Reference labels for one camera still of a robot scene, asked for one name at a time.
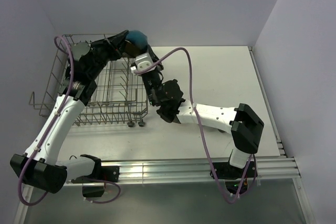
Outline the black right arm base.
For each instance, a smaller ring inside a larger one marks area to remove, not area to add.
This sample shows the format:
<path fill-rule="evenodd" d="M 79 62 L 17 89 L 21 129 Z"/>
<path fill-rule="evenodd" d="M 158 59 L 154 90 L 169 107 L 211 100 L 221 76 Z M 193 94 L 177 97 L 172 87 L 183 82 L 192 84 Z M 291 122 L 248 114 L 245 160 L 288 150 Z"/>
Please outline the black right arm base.
<path fill-rule="evenodd" d="M 229 162 L 214 162 L 213 166 L 218 179 L 237 180 L 242 178 L 244 172 L 244 168 L 231 166 Z M 254 176 L 258 176 L 257 168 L 255 162 L 250 161 L 245 178 L 254 178 Z"/>

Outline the dark bowl tan inside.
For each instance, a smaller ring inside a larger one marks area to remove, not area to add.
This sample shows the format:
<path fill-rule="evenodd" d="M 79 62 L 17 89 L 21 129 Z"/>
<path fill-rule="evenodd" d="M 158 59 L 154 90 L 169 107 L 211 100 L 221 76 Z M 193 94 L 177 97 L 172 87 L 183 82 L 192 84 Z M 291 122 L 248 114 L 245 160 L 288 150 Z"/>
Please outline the dark bowl tan inside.
<path fill-rule="evenodd" d="M 127 34 L 125 53 L 132 58 L 147 52 L 148 37 L 139 30 L 131 30 Z"/>

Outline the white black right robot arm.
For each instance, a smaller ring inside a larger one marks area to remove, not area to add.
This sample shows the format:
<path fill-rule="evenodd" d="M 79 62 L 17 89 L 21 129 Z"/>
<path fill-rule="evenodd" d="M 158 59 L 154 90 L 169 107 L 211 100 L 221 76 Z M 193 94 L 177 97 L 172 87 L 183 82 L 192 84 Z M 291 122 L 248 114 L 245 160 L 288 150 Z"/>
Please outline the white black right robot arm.
<path fill-rule="evenodd" d="M 150 46 L 135 58 L 132 72 L 142 77 L 150 105 L 156 106 L 157 114 L 167 123 L 197 124 L 229 133 L 234 142 L 228 173 L 240 176 L 252 155 L 258 152 L 264 122 L 248 105 L 225 108 L 203 105 L 183 98 L 176 79 L 161 79 L 163 66 Z"/>

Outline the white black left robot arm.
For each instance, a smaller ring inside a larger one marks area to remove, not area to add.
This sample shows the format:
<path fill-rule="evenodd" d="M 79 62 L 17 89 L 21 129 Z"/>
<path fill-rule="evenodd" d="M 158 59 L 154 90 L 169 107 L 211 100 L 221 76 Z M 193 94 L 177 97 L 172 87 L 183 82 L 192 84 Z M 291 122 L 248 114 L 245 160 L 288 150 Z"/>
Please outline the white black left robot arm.
<path fill-rule="evenodd" d="M 64 164 L 57 158 L 70 128 L 97 88 L 96 78 L 108 62 L 122 57 L 128 33 L 125 30 L 91 43 L 65 43 L 68 66 L 54 108 L 30 147 L 10 160 L 20 184 L 55 194 L 68 180 L 85 177 L 96 182 L 101 178 L 97 157 L 83 154 Z"/>

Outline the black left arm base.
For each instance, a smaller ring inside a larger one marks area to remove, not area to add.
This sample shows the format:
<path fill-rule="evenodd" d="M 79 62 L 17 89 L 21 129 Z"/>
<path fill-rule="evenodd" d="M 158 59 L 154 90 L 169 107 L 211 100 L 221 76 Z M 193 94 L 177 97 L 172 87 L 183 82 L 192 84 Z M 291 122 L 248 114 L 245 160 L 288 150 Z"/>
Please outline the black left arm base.
<path fill-rule="evenodd" d="M 119 166 L 102 166 L 93 175 L 78 177 L 76 179 L 72 179 L 71 182 L 74 184 L 93 183 L 93 179 L 95 179 L 116 183 L 119 180 L 119 174 Z"/>

